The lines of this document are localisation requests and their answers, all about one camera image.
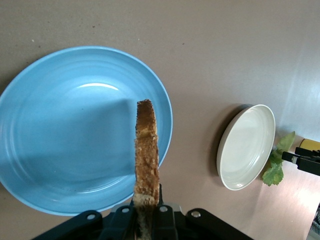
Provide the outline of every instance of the green leaf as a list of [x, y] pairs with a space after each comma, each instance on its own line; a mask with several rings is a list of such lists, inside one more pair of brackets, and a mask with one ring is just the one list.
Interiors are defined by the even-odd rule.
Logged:
[[294, 143], [295, 136], [296, 136], [296, 132], [293, 131], [288, 135], [280, 138], [279, 143], [276, 145], [276, 151], [280, 154], [282, 154], [283, 152], [289, 151], [292, 144]]
[[269, 187], [272, 184], [278, 185], [283, 178], [282, 163], [276, 164], [274, 162], [271, 162], [271, 167], [262, 176], [263, 182]]
[[271, 163], [275, 163], [275, 164], [282, 164], [283, 160], [282, 160], [282, 153], [279, 153], [276, 150], [273, 150], [269, 156], [268, 161], [270, 161]]
[[287, 152], [294, 143], [296, 133], [293, 131], [288, 135], [280, 138], [279, 143], [276, 145], [276, 150], [272, 150], [269, 159], [267, 161], [267, 170], [262, 175], [262, 180], [269, 187], [274, 184], [278, 185], [284, 178], [284, 172], [282, 170], [282, 153]]

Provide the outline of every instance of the toast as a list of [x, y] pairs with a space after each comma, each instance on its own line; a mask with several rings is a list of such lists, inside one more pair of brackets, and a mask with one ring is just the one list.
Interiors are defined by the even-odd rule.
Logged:
[[151, 240], [153, 211], [159, 203], [159, 150], [157, 121], [149, 99], [137, 103], [135, 126], [135, 177], [133, 203], [141, 240]]

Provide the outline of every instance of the blue plate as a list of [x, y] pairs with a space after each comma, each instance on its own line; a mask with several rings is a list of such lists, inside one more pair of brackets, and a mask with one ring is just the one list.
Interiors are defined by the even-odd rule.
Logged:
[[150, 99], [159, 161], [173, 128], [156, 74], [123, 51], [80, 46], [24, 69], [0, 97], [0, 180], [39, 211], [74, 216], [133, 195], [137, 102]]

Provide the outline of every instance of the table surface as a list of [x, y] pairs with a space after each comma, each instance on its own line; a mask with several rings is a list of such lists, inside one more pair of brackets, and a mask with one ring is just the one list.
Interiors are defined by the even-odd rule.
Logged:
[[[320, 178], [283, 165], [231, 191], [216, 169], [219, 140], [245, 105], [274, 112], [276, 136], [320, 142], [318, 0], [0, 0], [0, 92], [54, 51], [101, 45], [128, 52], [163, 82], [173, 135], [160, 181], [166, 202], [204, 208], [257, 240], [306, 239]], [[0, 239], [26, 240], [69, 219], [25, 206], [0, 187]]]

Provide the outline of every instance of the bread slice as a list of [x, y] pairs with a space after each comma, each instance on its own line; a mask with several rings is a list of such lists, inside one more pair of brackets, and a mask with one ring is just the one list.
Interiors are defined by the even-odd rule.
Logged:
[[153, 211], [159, 203], [157, 122], [149, 99], [137, 103], [133, 203], [142, 240], [151, 240]]

